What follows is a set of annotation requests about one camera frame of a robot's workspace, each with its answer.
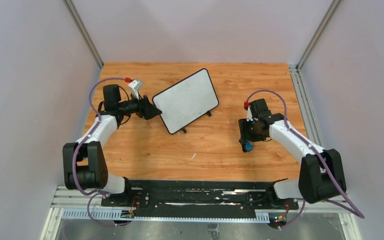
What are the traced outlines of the white whiteboard black frame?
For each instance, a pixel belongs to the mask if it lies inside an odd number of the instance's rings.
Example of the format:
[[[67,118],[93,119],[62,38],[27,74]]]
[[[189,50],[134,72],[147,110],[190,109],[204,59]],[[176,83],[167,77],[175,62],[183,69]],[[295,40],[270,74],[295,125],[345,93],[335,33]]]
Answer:
[[[171,135],[179,131],[186,133],[186,126],[204,115],[210,117],[220,104],[206,68],[157,93],[152,102],[161,110],[160,118]]]

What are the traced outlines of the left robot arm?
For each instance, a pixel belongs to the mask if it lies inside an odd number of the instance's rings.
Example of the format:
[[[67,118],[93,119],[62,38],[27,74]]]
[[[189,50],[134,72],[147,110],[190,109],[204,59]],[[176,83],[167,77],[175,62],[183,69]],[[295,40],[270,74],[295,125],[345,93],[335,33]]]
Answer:
[[[85,196],[100,193],[130,196],[131,187],[126,177],[109,173],[103,147],[110,136],[126,123],[124,118],[133,114],[150,120],[162,114],[149,98],[141,96],[132,87],[131,97],[122,100],[121,86],[109,84],[103,87],[103,101],[93,110],[94,123],[77,141],[62,148],[64,184],[69,190],[78,190]]]

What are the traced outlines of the blue black whiteboard eraser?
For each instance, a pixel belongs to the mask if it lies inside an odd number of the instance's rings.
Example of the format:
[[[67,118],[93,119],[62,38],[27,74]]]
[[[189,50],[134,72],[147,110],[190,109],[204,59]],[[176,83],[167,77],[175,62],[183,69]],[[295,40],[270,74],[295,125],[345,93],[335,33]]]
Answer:
[[[254,149],[254,146],[252,145],[251,142],[247,141],[246,143],[242,144],[242,151],[244,153],[250,152]]]

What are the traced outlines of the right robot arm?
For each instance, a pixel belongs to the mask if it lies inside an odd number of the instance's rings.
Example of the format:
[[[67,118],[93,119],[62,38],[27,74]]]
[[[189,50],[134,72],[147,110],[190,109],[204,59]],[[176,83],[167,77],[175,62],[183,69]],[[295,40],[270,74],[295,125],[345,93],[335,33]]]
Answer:
[[[272,113],[265,99],[244,102],[246,118],[238,120],[242,151],[268,138],[281,144],[299,163],[299,178],[281,179],[270,184],[273,201],[303,199],[314,204],[337,197],[347,186],[340,153],[325,149],[298,132],[281,113]]]

